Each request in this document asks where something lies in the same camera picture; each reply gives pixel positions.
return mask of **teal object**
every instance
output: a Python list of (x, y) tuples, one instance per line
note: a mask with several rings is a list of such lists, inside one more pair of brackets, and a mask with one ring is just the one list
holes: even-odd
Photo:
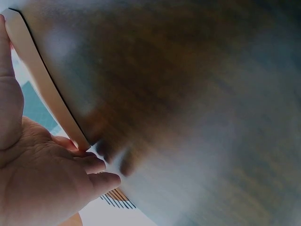
[(40, 100), (30, 82), (26, 82), (22, 86), (22, 92), (24, 95), (23, 115), (41, 124), (48, 131), (52, 131), (57, 126), (57, 123)]

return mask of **floor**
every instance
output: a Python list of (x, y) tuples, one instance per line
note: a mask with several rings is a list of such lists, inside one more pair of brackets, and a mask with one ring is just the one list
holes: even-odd
[[(23, 63), (18, 59), (16, 52), (12, 52), (13, 65), (16, 79), (19, 82), (24, 95), (24, 115), (40, 123), (53, 135), (67, 136), (61, 127), (53, 119), (39, 96), (29, 82), (29, 73)], [(88, 204), (79, 212), (83, 226), (155, 226), (138, 209), (122, 209), (109, 204), (106, 199), (98, 198)]]

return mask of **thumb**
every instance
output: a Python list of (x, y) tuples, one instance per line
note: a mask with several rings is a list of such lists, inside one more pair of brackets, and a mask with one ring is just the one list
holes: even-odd
[(89, 174), (88, 176), (94, 188), (94, 193), (91, 194), (91, 200), (118, 188), (121, 184), (120, 177), (114, 173), (103, 172), (98, 174)]
[(24, 99), (15, 79), (10, 41), (0, 15), (0, 150), (17, 142), (22, 134)]

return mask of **wooden table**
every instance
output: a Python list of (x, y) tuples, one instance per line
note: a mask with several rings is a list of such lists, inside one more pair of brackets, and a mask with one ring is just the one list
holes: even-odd
[(158, 225), (297, 226), (301, 2), (269, 2), (9, 4), (89, 142)]

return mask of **hand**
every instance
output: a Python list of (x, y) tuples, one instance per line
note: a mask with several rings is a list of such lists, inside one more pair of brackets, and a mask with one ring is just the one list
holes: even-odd
[(57, 225), (120, 185), (94, 154), (22, 117), (10, 41), (0, 15), (0, 225)]

